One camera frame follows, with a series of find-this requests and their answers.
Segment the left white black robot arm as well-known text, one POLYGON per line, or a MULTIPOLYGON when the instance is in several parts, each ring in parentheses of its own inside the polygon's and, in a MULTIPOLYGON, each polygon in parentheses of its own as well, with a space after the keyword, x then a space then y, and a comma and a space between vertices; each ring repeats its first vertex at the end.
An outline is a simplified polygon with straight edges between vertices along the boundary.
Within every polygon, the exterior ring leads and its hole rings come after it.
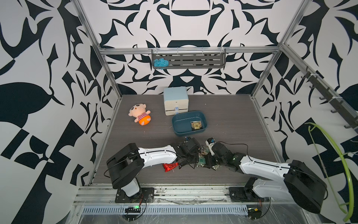
POLYGON ((200 148, 195 138, 157 148, 143 148, 130 143, 107 160, 107 170, 103 175, 110 178, 113 189, 120 189, 127 197, 133 197, 141 191, 137 175, 142 169, 174 163, 180 167, 192 166, 199 160, 200 148))

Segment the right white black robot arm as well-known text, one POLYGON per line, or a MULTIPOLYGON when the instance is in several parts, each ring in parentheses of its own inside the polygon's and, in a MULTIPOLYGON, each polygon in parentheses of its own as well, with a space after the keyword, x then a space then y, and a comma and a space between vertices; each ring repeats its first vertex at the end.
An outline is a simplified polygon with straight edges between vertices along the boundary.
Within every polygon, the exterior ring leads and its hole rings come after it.
POLYGON ((207 140, 210 155, 221 166, 241 174, 254 175, 247 182, 249 193, 260 198, 292 200, 304 210, 319 214, 328 195, 327 184, 303 162, 278 163, 243 153, 232 153, 227 144, 207 140))

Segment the yellow label tea bag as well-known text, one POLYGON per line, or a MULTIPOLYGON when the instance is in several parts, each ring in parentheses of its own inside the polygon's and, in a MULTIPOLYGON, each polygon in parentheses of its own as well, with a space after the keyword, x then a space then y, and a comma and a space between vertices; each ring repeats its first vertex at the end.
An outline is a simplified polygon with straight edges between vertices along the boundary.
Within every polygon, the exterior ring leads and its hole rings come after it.
POLYGON ((201 121, 191 121, 191 129, 193 131, 201 130, 202 129, 202 122, 201 121))

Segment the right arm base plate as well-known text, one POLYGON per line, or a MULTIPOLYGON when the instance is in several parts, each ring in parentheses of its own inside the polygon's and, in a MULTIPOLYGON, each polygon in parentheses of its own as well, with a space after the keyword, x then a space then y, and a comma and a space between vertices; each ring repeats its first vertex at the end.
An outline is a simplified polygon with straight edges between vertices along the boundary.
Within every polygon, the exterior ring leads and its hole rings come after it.
POLYGON ((267 199, 259 197, 252 189, 246 187, 229 187, 231 202, 268 202, 267 199))

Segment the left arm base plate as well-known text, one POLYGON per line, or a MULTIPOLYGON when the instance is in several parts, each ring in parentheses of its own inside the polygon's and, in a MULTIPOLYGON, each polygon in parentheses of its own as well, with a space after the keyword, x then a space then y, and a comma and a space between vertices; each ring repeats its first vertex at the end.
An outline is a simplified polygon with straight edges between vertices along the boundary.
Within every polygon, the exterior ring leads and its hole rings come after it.
POLYGON ((119 189, 116 193, 115 203, 139 203, 141 199, 151 202, 154 198, 154 191, 153 187, 144 187, 139 193, 128 197, 122 189, 119 189))

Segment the green label tea bag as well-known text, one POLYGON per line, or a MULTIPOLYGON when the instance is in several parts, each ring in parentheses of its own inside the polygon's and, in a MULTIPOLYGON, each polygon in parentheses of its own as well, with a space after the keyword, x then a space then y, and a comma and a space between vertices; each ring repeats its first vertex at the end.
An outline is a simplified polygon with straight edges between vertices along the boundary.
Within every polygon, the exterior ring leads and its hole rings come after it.
POLYGON ((205 157, 199 155, 198 161, 196 163, 196 167, 205 167, 206 166, 206 159, 205 157))

